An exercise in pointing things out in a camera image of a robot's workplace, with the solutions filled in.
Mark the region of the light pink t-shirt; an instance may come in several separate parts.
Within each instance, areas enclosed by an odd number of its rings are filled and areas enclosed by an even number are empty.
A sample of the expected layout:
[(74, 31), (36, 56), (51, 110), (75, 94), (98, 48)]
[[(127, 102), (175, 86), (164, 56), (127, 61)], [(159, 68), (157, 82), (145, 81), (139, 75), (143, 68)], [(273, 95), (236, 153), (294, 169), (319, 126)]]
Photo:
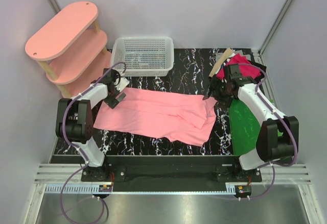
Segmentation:
[(102, 103), (94, 127), (202, 146), (216, 121), (214, 98), (125, 88), (115, 107)]

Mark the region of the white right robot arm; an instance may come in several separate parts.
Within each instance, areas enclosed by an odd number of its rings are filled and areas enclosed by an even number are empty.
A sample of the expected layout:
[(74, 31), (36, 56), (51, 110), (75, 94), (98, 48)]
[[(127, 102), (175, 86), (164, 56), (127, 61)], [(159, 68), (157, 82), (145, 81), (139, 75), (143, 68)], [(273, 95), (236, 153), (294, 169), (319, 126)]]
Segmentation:
[(286, 116), (260, 91), (264, 79), (256, 81), (244, 76), (240, 64), (223, 67), (224, 78), (217, 78), (219, 66), (215, 65), (209, 74), (209, 85), (204, 99), (213, 97), (229, 107), (233, 100), (242, 101), (257, 119), (260, 132), (255, 148), (238, 157), (230, 175), (237, 181), (244, 181), (257, 170), (268, 165), (290, 167), (297, 161), (299, 121)]

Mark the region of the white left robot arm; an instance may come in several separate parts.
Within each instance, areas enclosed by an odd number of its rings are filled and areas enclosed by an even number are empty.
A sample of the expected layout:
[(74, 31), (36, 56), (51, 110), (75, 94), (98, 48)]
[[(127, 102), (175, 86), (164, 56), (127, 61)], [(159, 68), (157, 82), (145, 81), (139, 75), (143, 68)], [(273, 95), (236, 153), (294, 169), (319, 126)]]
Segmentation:
[(84, 91), (58, 102), (55, 133), (75, 148), (84, 160), (83, 181), (105, 181), (112, 176), (109, 162), (93, 138), (95, 119), (92, 109), (100, 102), (114, 109), (125, 98), (123, 90), (129, 81), (122, 74), (105, 68), (103, 75)]

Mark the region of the black folded t-shirt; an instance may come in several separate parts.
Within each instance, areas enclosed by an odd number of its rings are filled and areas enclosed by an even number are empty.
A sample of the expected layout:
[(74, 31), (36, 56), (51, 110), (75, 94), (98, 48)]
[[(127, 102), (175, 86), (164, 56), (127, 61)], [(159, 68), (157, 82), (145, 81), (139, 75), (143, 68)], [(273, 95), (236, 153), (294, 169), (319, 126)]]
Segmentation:
[(254, 61), (249, 61), (249, 63), (252, 65), (252, 67), (250, 67), (251, 77), (256, 83), (259, 83), (265, 77), (263, 72), (266, 73), (267, 67)]

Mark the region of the pink three-tier wooden shelf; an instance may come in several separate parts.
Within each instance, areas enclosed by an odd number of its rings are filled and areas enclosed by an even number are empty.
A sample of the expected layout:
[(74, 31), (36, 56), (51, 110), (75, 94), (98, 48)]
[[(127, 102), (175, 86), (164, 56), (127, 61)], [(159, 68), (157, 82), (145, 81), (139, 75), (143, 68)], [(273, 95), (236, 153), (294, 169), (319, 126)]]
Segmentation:
[(110, 67), (107, 34), (98, 7), (88, 1), (64, 7), (26, 42), (25, 52), (64, 98), (78, 95)]

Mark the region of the beige folded cloth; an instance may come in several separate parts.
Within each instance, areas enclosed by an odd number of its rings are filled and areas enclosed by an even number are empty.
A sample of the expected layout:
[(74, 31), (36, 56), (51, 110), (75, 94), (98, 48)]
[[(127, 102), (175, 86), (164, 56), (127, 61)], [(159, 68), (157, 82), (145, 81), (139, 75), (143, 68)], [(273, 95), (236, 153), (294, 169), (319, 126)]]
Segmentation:
[(233, 50), (231, 48), (227, 48), (225, 52), (220, 56), (220, 58), (216, 61), (213, 68), (209, 73), (209, 77), (212, 78), (216, 76), (218, 71), (220, 70), (221, 65), (225, 62), (233, 54)]

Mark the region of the grey cloth piece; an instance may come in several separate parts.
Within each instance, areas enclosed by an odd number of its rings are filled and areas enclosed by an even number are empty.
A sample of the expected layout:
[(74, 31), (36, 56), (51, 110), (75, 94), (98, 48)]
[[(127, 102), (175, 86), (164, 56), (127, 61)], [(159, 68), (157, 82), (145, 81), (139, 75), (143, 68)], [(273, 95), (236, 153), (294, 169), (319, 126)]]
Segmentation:
[(220, 58), (225, 59), (225, 53), (216, 53), (216, 59), (219, 60)]

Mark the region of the white plastic mesh basket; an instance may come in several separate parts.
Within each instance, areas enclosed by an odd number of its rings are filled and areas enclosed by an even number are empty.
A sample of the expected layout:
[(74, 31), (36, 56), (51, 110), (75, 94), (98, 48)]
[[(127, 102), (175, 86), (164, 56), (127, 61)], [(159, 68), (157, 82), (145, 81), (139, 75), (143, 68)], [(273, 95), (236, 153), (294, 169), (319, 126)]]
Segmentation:
[(118, 38), (110, 65), (126, 77), (164, 77), (174, 66), (174, 44), (170, 37)]

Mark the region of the magenta folded t-shirt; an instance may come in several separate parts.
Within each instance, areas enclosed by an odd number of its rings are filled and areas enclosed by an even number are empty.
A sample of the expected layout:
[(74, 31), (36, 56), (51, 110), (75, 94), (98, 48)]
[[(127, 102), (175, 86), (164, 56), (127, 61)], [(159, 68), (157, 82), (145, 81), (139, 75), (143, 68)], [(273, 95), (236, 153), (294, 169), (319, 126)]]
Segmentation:
[(234, 54), (231, 58), (228, 58), (223, 64), (220, 70), (218, 71), (216, 77), (220, 80), (224, 79), (224, 70), (223, 67), (225, 65), (232, 65), (232, 64), (247, 64), (247, 65), (241, 65), (239, 66), (241, 74), (245, 77), (250, 77), (250, 66), (248, 66), (250, 63), (247, 60), (245, 56), (242, 56), (240, 54)]

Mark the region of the green cutting mat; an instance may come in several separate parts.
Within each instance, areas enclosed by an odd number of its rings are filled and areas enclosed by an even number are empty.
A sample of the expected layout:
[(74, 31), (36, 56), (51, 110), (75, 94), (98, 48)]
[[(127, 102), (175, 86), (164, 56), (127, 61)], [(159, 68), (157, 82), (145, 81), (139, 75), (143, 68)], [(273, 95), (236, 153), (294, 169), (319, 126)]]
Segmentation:
[[(233, 154), (241, 156), (256, 148), (261, 125), (251, 110), (238, 99), (232, 101), (228, 112)], [(276, 124), (278, 147), (283, 150), (280, 157), (287, 158), (287, 153), (290, 153), (289, 157), (293, 157), (294, 146), (285, 125), (279, 119)]]

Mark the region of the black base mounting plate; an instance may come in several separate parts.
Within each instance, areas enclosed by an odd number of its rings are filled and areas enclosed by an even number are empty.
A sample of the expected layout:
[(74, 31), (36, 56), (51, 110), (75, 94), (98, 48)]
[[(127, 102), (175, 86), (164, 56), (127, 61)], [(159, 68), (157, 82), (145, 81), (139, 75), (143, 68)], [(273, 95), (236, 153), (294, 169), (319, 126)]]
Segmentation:
[(218, 193), (227, 183), (260, 183), (262, 176), (243, 170), (236, 156), (108, 156), (104, 166), (84, 169), (81, 180), (113, 181), (115, 193)]

